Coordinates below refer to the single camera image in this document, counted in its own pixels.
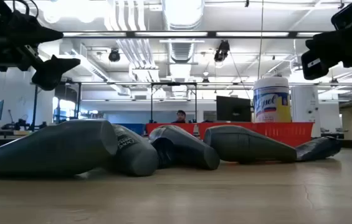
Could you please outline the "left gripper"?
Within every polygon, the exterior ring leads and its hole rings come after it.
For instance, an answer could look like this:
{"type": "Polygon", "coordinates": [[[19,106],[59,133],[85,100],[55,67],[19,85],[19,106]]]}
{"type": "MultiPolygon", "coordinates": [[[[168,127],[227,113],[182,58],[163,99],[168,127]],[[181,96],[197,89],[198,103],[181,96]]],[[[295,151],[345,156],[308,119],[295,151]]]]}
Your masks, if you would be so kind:
{"type": "Polygon", "coordinates": [[[62,39],[64,33],[42,26],[29,10],[0,10],[0,72],[8,68],[36,72],[32,83],[51,91],[61,82],[62,75],[80,65],[78,58],[58,58],[55,55],[43,62],[38,57],[38,44],[62,39]]]}

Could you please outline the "blue storage bin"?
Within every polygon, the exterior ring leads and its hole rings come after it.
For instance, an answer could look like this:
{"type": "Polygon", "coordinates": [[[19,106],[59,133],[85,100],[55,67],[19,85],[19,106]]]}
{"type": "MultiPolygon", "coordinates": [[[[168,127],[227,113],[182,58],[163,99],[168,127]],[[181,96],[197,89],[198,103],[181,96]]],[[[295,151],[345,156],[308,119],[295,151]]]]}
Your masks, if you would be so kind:
{"type": "Polygon", "coordinates": [[[143,136],[145,134],[145,124],[142,123],[120,123],[121,126],[128,128],[136,134],[143,136]]]}

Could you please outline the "black metal frame stand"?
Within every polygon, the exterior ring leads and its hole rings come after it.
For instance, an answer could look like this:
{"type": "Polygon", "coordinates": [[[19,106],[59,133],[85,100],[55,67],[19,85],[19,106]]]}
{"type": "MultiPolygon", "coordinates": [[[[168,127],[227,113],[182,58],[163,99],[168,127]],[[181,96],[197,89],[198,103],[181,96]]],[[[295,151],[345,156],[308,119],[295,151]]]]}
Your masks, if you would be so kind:
{"type": "Polygon", "coordinates": [[[154,95],[154,91],[153,88],[156,86],[156,85],[159,85],[160,88],[163,86],[163,85],[166,85],[166,86],[193,86],[194,87],[194,91],[193,93],[195,94],[195,100],[194,100],[194,105],[195,105],[195,122],[197,121],[197,83],[196,82],[151,82],[150,83],[150,90],[151,90],[151,94],[150,94],[150,120],[149,120],[149,123],[153,123],[154,120],[153,120],[153,95],[154,95]]]}

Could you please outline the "dark travel toiletry tube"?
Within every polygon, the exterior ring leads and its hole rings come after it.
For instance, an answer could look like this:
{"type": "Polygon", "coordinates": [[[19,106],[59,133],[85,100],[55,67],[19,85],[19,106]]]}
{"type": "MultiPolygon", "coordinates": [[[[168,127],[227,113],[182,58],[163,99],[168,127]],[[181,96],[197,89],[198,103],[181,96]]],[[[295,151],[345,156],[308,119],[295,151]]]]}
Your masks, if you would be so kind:
{"type": "Polygon", "coordinates": [[[341,151],[342,145],[334,137],[325,136],[313,139],[295,148],[297,161],[315,161],[334,156],[341,151]]]}
{"type": "Polygon", "coordinates": [[[175,125],[162,125],[149,135],[159,157],[159,169],[171,166],[193,166],[216,170],[220,158],[215,149],[175,125]]]}
{"type": "Polygon", "coordinates": [[[295,162],[295,148],[242,126],[222,125],[206,129],[204,142],[220,159],[248,164],[257,161],[295,162]]]}
{"type": "Polygon", "coordinates": [[[58,177],[88,172],[118,150],[113,125],[74,119],[0,146],[0,176],[58,177]]]}

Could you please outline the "person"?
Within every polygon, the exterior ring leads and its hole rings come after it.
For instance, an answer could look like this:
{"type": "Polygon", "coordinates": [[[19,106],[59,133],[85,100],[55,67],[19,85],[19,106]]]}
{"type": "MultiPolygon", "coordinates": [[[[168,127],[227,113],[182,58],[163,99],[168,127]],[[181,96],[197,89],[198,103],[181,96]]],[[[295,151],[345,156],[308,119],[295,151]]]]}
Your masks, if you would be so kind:
{"type": "Polygon", "coordinates": [[[186,112],[183,110],[178,110],[176,113],[176,120],[173,123],[186,123],[186,112]]]}

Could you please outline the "dark Dove toiletry tube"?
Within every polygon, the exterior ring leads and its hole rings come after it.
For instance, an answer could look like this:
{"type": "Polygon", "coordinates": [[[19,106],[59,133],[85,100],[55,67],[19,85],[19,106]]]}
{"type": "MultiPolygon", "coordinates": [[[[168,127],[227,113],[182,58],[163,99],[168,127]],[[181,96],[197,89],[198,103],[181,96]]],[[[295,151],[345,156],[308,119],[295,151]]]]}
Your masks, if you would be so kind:
{"type": "Polygon", "coordinates": [[[117,153],[110,158],[109,168],[119,173],[135,176],[151,176],[158,168],[156,149],[134,131],[112,124],[118,139],[117,153]]]}

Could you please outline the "Lysol disinfecting wipes canister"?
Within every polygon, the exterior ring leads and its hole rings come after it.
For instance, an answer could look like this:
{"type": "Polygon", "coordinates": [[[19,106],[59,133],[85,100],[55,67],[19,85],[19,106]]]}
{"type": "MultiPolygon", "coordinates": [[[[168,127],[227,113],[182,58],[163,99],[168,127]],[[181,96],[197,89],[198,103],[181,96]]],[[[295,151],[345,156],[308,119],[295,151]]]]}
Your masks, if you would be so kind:
{"type": "Polygon", "coordinates": [[[284,77],[261,78],[254,83],[254,121],[290,123],[290,89],[284,77]]]}

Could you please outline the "black vertical post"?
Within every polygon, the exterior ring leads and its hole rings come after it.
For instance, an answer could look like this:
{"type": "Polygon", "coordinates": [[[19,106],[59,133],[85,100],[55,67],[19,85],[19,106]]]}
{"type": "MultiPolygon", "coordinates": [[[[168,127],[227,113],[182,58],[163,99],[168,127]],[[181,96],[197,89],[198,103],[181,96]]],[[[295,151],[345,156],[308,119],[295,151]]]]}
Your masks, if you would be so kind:
{"type": "Polygon", "coordinates": [[[37,102],[38,102],[38,91],[39,87],[35,85],[34,89],[34,106],[33,106],[33,114],[32,114],[32,123],[31,123],[31,131],[34,132],[36,126],[36,113],[37,113],[37,102]]]}

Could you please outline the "white cylindrical column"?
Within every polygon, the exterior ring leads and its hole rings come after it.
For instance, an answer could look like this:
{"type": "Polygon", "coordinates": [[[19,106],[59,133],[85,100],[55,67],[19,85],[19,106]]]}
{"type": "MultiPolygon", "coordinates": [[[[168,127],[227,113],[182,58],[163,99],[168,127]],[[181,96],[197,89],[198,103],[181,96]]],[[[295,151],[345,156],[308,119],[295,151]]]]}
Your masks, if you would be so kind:
{"type": "Polygon", "coordinates": [[[293,86],[291,97],[292,121],[313,123],[311,137],[320,137],[318,88],[316,86],[293,86]]]}

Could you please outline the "black computer monitor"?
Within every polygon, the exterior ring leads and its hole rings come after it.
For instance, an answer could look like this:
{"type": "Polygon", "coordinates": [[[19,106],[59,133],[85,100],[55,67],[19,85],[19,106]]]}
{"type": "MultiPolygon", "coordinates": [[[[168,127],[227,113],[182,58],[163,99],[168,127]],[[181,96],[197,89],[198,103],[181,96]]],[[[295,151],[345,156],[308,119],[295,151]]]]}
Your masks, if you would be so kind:
{"type": "Polygon", "coordinates": [[[216,117],[218,121],[251,122],[250,100],[216,96],[216,117]]]}

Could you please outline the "red plastic basket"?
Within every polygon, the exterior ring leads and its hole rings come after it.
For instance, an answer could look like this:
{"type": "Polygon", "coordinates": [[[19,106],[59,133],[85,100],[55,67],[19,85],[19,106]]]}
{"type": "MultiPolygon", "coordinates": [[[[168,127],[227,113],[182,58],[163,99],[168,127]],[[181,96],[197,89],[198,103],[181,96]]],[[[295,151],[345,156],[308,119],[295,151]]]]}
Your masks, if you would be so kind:
{"type": "Polygon", "coordinates": [[[225,122],[217,122],[217,123],[198,123],[198,131],[201,139],[204,139],[204,135],[206,133],[206,129],[214,127],[214,126],[223,126],[223,125],[234,125],[234,126],[242,126],[247,129],[256,130],[257,125],[255,123],[225,123],[225,122]]]}
{"type": "Polygon", "coordinates": [[[146,130],[149,136],[178,135],[193,137],[194,127],[194,124],[188,123],[149,123],[146,125],[146,130]]]}
{"type": "Polygon", "coordinates": [[[313,123],[254,123],[253,130],[292,147],[312,139],[313,123]]]}

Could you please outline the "black desk equipment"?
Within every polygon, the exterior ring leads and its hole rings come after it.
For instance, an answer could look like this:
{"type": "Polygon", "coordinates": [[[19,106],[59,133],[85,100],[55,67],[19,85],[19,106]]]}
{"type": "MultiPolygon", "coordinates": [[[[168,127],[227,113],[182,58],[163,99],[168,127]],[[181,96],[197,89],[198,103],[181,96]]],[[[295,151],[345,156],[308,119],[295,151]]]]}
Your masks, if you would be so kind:
{"type": "Polygon", "coordinates": [[[18,119],[17,122],[14,122],[11,110],[8,110],[8,113],[9,113],[11,122],[0,127],[1,130],[20,131],[21,129],[23,129],[25,131],[37,131],[47,127],[46,121],[43,121],[40,125],[36,125],[34,122],[32,122],[31,124],[27,123],[27,121],[22,118],[18,119]]]}

